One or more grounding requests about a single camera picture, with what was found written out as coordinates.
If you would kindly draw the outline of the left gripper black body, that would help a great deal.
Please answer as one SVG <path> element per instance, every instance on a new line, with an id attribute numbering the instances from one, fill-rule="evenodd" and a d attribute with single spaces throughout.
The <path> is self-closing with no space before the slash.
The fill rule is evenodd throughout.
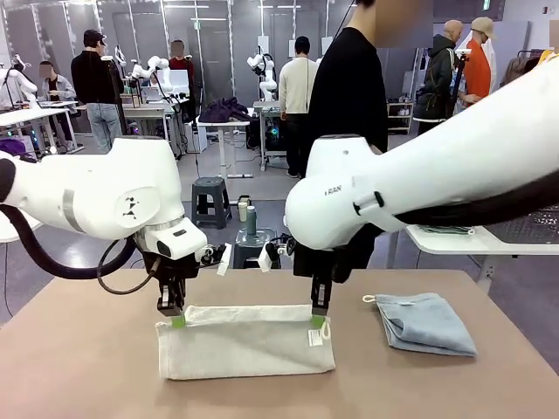
<path id="1" fill-rule="evenodd" d="M 141 255 L 148 273 L 148 276 L 141 282 L 141 286 L 145 286 L 153 278 L 160 287 L 167 285 L 171 288 L 174 283 L 181 280 L 195 278 L 200 269 L 200 263 L 196 261 L 194 254 L 177 260 L 149 251 L 143 251 Z"/>

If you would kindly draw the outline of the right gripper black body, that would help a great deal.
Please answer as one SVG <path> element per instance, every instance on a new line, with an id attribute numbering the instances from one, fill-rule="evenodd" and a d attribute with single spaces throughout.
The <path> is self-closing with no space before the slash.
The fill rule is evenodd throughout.
<path id="1" fill-rule="evenodd" d="M 302 244 L 296 244 L 293 251 L 293 275 L 311 278 L 330 279 L 342 284 L 349 279 L 352 264 L 349 251 L 345 246 L 333 250 L 313 250 Z"/>

